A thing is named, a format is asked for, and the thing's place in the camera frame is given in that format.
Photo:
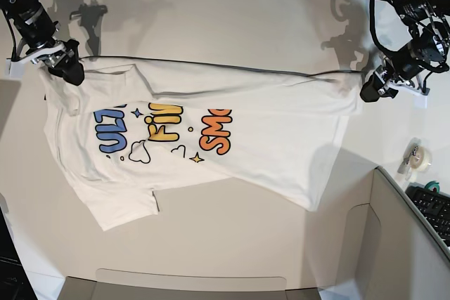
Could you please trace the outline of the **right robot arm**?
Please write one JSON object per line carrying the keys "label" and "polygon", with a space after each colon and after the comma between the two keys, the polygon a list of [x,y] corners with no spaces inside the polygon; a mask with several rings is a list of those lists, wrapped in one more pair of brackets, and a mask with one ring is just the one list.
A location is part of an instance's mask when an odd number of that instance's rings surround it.
{"label": "right robot arm", "polygon": [[40,0],[1,0],[3,13],[13,40],[5,75],[21,79],[26,63],[43,63],[50,74],[79,86],[84,68],[79,61],[79,42],[55,38],[58,22],[52,21]]}

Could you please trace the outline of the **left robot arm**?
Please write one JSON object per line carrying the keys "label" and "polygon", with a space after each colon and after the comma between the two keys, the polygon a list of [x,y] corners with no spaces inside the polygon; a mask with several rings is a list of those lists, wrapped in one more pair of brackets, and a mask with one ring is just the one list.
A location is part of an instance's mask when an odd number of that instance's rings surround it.
{"label": "left robot arm", "polygon": [[388,1],[407,26],[411,40],[397,51],[383,46],[376,34],[375,0],[369,1],[369,31],[383,57],[362,86],[360,97],[366,103],[374,103],[405,91],[415,96],[417,106],[426,107],[428,78],[449,71],[449,23],[428,0]]}

